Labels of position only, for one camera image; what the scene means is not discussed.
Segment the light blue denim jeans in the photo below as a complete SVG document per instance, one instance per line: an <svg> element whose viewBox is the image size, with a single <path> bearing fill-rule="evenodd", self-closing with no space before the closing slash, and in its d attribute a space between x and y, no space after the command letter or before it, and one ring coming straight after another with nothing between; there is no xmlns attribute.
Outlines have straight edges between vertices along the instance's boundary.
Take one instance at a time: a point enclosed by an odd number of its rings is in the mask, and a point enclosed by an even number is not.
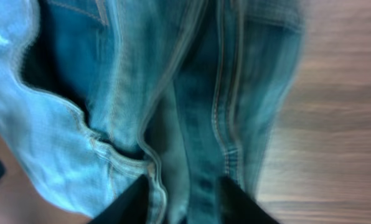
<svg viewBox="0 0 371 224"><path fill-rule="evenodd" d="M0 0L0 135L38 193L92 219L140 176L146 223L255 201L304 37L300 1Z"/></svg>

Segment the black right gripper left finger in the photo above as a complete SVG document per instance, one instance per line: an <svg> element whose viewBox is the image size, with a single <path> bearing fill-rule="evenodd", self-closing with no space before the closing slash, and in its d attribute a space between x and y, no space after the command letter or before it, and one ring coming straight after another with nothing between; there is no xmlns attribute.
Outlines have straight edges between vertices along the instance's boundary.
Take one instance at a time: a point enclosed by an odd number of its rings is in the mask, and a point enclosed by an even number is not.
<svg viewBox="0 0 371 224"><path fill-rule="evenodd" d="M88 224L146 224L148 205L149 182L142 175Z"/></svg>

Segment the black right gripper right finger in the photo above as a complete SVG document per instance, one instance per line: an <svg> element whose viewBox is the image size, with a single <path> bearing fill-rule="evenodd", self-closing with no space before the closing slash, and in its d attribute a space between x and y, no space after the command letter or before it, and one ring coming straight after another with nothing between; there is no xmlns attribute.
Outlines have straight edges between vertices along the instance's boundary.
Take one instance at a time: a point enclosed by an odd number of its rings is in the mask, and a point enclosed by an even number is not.
<svg viewBox="0 0 371 224"><path fill-rule="evenodd" d="M232 179L220 177L220 214L224 224L279 224Z"/></svg>

